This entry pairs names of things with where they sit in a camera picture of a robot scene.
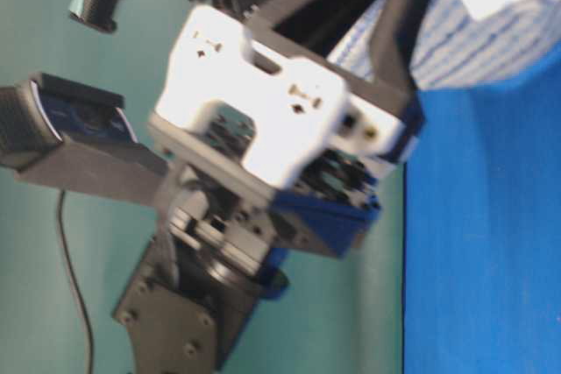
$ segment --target blue backdrop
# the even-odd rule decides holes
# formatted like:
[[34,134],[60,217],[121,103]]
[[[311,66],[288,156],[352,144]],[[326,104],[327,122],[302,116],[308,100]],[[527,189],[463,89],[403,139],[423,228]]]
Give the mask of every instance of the blue backdrop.
[[561,372],[561,46],[421,94],[408,165],[406,374]]

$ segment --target black wire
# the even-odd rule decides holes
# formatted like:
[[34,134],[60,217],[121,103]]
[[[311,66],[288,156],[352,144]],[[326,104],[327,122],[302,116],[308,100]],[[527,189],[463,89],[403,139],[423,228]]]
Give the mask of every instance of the black wire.
[[67,274],[68,284],[70,285],[70,291],[74,297],[76,306],[78,307],[78,314],[82,325],[84,328],[84,333],[86,334],[86,374],[93,374],[94,372],[94,335],[92,333],[91,323],[89,322],[88,309],[80,292],[80,287],[78,286],[78,280],[74,272],[74,267],[72,266],[72,260],[70,258],[70,252],[68,251],[68,243],[66,234],[64,233],[64,225],[62,222],[62,209],[64,207],[64,198],[66,197],[66,191],[61,190],[59,192],[59,200],[56,207],[56,233],[57,239],[59,240],[60,251],[62,252],[62,261],[64,264],[64,269]]

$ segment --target robotic arm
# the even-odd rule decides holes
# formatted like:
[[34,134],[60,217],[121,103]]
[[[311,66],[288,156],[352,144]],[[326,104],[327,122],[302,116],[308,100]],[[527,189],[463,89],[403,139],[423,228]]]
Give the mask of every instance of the robotic arm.
[[[327,55],[373,0],[266,0],[245,13],[246,1],[198,5],[181,31],[149,119],[167,164],[135,142],[118,96],[48,75],[0,96],[18,98],[30,132],[50,133],[0,145],[20,180],[158,209],[113,314],[138,374],[220,370],[255,306],[286,290],[288,250],[341,258],[359,245],[380,212],[377,180],[423,126],[408,64],[429,0],[387,0],[372,82]],[[110,28],[110,1],[92,15],[81,2],[81,21]],[[7,115],[0,128],[15,137]]]

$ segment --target teal wall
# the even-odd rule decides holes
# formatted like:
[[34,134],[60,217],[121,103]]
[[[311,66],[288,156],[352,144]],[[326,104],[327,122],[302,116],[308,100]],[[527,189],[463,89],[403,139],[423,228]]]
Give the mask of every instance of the teal wall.
[[[126,0],[114,36],[66,18],[70,0],[0,0],[0,85],[42,70],[125,96],[140,140],[167,54],[189,5]],[[401,174],[381,189],[385,213],[343,262],[294,253],[292,289],[262,305],[225,373],[401,372]],[[0,372],[77,373],[83,336],[56,246],[53,190],[0,171]],[[68,196],[66,225],[91,312],[96,372],[132,372],[124,329],[110,313],[153,232],[151,209]]]

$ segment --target white striped fabric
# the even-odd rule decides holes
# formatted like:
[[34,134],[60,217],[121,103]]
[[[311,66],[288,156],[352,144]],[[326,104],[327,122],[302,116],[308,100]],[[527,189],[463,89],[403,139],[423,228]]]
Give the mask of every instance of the white striped fabric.
[[[506,79],[546,54],[561,39],[561,2],[534,0],[482,21],[461,0],[431,0],[412,61],[419,88],[472,86]],[[330,60],[373,78],[367,40],[383,7],[377,0],[351,28]]]

